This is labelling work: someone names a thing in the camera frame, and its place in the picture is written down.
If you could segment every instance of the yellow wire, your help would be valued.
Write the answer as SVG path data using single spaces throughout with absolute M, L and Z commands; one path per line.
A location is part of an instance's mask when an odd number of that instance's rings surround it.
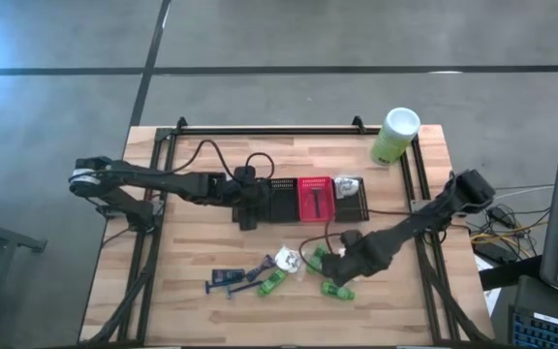
M 531 228 L 538 227 L 540 225 L 545 225 L 545 224 L 548 224 L 548 221 L 540 222 L 540 223 L 538 223 L 536 225 L 533 225 L 531 227 L 520 227 L 520 228 L 512 229 L 510 231 L 500 233 L 500 234 L 498 234 L 498 236 L 499 237 L 510 237 L 510 236 L 513 236 L 513 233 L 523 232 L 527 229 L 531 229 Z M 487 233 L 484 233 L 484 232 L 479 232 L 477 235 L 471 236 L 471 240 L 473 240 L 474 238 L 492 238 L 492 237 L 493 236 L 491 234 L 487 234 Z
M 529 254 L 529 252 L 524 249 L 522 246 L 518 245 L 514 240 L 512 240 L 511 238 L 505 238 L 505 237 L 493 237 L 493 236 L 489 236 L 490 239 L 485 239 L 485 240 L 481 240 L 481 241 L 472 241 L 471 243 L 473 244 L 482 244 L 482 243 L 491 243 L 494 242 L 496 240 L 504 240 L 516 247 L 518 247 L 520 249 L 520 252 L 522 252 L 527 258 L 531 258 L 531 255 Z

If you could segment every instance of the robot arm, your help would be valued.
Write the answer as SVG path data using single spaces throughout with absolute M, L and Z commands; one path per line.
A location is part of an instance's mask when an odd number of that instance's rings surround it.
M 156 224 L 154 205 L 136 200 L 120 186 L 166 191 L 196 205 L 248 208 L 268 197 L 267 184 L 255 174 L 251 166 L 236 168 L 230 180 L 223 173 L 172 174 L 103 156 L 77 159 L 69 182 L 73 194 L 103 201 L 126 214 L 132 230 L 147 232 Z
M 346 247 L 344 257 L 324 255 L 322 272 L 337 286 L 342 286 L 356 276 L 370 276 L 386 270 L 405 241 L 446 228 L 457 212 L 480 212 L 492 203 L 493 196 L 494 189 L 477 171 L 454 175 L 436 199 L 396 226 L 366 236 L 355 230 L 342 233 L 341 241 Z

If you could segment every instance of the green toy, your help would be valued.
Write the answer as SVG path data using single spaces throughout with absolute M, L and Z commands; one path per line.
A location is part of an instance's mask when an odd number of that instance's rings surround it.
M 282 270 L 276 270 L 258 289 L 258 296 L 267 296 L 288 277 Z
M 311 259 L 307 261 L 311 265 L 307 266 L 307 272 L 309 272 L 310 274 L 320 273 L 320 271 L 322 270 L 322 256 L 324 256 L 326 253 L 328 253 L 326 247 L 322 244 L 319 244 L 318 247 L 316 247 L 316 250 L 314 251 Z
M 355 293 L 346 287 L 337 287 L 330 281 L 322 283 L 322 294 L 326 296 L 335 297 L 342 301 L 351 301 L 355 298 Z

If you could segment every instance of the small tool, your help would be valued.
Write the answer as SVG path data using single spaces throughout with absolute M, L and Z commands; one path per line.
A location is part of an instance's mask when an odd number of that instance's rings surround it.
M 247 281 L 252 282 L 256 278 L 258 278 L 258 276 L 262 273 L 262 271 L 271 269 L 274 266 L 275 266 L 274 259 L 269 255 L 265 255 L 263 257 L 262 263 L 259 266 L 255 267 L 254 269 L 247 271 L 244 277 L 247 279 Z
M 320 188 L 313 188 L 312 191 L 314 192 L 314 204 L 316 206 L 316 218 L 320 218 L 320 200 L 318 199 L 318 195 L 320 195 Z
M 209 283 L 208 281 L 205 281 L 205 293 L 209 294 L 211 288 L 229 286 L 229 285 L 233 285 L 234 283 L 238 283 L 240 281 L 241 280 L 235 280 L 235 279 L 234 280 L 226 280 L 226 281 L 217 282 L 217 283 Z
M 213 284 L 232 280 L 242 281 L 243 278 L 244 270 L 212 270 Z
M 231 290 L 230 286 L 228 285 L 228 287 L 226 287 L 226 292 L 228 294 L 228 300 L 232 299 L 232 293 L 240 292 L 242 290 L 246 290 L 246 289 L 252 288 L 252 287 L 258 287 L 258 286 L 262 285 L 262 283 L 263 283 L 263 281 L 256 281 L 256 282 L 252 282 L 248 285 L 240 286 L 240 287 L 235 288 L 233 290 Z

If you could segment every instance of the keyboard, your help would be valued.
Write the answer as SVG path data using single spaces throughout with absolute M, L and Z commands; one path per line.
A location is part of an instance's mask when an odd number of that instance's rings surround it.
M 558 349 L 557 324 L 518 312 L 514 312 L 511 317 L 511 344 Z

